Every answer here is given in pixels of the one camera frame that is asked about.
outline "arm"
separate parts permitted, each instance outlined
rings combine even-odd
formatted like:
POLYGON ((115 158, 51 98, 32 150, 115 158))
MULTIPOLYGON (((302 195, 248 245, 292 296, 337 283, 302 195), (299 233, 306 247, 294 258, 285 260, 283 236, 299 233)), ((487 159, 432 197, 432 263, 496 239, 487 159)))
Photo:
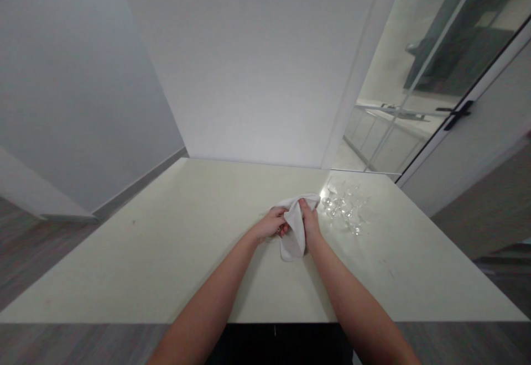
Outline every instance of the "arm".
POLYGON ((321 235, 317 211, 304 199, 306 243, 326 286, 337 319, 363 363, 420 364, 395 323, 339 260, 321 235))
POLYGON ((149 365, 204 363, 231 314, 238 288, 257 246, 264 238, 288 230, 282 215, 270 210, 243 235, 208 280, 184 307, 155 349, 149 365))

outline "glass door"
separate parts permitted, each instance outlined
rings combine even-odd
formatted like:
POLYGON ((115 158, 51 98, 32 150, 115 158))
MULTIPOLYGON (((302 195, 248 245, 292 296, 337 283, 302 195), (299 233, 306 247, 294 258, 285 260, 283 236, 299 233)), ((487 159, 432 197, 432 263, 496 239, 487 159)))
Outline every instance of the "glass door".
POLYGON ((332 168, 398 180, 530 15, 531 0, 395 0, 332 168))

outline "white cloth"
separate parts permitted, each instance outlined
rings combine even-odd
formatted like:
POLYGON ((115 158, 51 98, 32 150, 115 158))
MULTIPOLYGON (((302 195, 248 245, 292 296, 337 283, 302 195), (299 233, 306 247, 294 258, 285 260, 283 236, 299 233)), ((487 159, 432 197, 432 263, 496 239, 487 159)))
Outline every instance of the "white cloth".
POLYGON ((291 231, 280 240, 280 255, 284 261, 297 260, 304 256, 306 239, 304 236, 303 213, 300 209, 299 199, 304 198, 310 209, 315 209, 321 197, 317 194, 304 194, 295 198, 284 199, 273 207, 285 207, 289 209, 284 213, 284 218, 291 227, 291 231))

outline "baseboard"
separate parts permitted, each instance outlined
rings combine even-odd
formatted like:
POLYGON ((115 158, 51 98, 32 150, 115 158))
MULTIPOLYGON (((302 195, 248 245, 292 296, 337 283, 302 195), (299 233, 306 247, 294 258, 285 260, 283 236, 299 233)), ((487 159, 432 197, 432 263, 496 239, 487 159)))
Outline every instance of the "baseboard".
POLYGON ((157 166, 141 176, 138 180, 127 186, 122 192, 109 199, 103 205, 92 211, 92 214, 99 220, 105 220, 114 214, 119 208, 134 198, 140 191, 149 185, 155 178, 162 174, 168 167, 173 165, 180 158, 187 156, 186 147, 179 149, 173 155, 163 160, 157 166))
POLYGON ((97 217, 90 216, 68 216, 68 215, 48 215, 41 214, 42 218, 55 222, 80 222, 85 224, 98 224, 100 220, 97 217))

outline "tabletop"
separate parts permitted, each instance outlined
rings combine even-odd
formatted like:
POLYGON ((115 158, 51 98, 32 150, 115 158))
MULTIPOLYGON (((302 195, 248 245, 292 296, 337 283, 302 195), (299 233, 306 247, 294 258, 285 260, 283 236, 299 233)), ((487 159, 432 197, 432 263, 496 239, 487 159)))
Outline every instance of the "tabletop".
MULTIPOLYGON (((271 206, 326 196, 331 175, 360 183, 378 216, 356 236, 320 211, 323 235, 394 321, 528 321, 385 175, 180 159, 0 322, 171 322, 271 206)), ((311 256, 282 261, 278 239, 258 247, 229 322, 336 321, 311 256)))

